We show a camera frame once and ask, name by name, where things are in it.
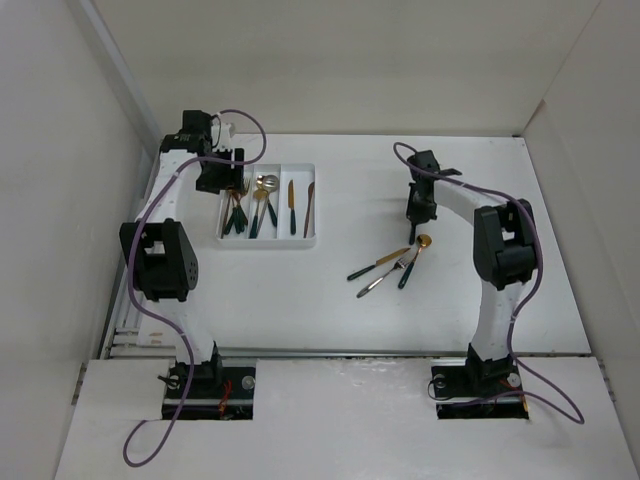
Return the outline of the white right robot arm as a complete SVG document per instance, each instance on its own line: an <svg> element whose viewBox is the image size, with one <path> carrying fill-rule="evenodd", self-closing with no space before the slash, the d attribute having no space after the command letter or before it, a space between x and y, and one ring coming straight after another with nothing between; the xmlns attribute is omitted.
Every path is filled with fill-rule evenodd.
<svg viewBox="0 0 640 480"><path fill-rule="evenodd" d="M509 349L509 328L524 285L538 268L539 254L533 213L528 201L471 185L456 169L443 169L431 150L406 160L412 182L406 218L410 240L417 227L437 219L443 207L473 227L472 259L481 279L479 319L465 363L444 367L445 396L481 397L499 391L499 382L516 372Z"/></svg>

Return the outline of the copper knife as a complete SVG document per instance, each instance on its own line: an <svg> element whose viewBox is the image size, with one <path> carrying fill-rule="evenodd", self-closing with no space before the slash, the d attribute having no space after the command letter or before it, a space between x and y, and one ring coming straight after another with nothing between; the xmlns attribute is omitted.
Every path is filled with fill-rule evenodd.
<svg viewBox="0 0 640 480"><path fill-rule="evenodd" d="M309 228L310 228L311 214L313 209L314 192L315 192L315 181L309 184L308 190L307 190L307 208L306 208L306 214L305 214L303 238L309 237Z"/></svg>

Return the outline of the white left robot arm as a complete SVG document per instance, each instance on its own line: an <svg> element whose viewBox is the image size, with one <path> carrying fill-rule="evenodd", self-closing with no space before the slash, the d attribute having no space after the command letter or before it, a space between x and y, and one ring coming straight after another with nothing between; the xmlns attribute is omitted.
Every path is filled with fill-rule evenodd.
<svg viewBox="0 0 640 480"><path fill-rule="evenodd" d="M148 334L161 333L174 347L176 363L163 380L177 393L209 397L224 384L213 337L184 311L199 263L183 219L193 193L219 195L240 186L246 160L232 137L221 114L184 111L181 128L161 141L146 204L119 230L132 306L146 317Z"/></svg>

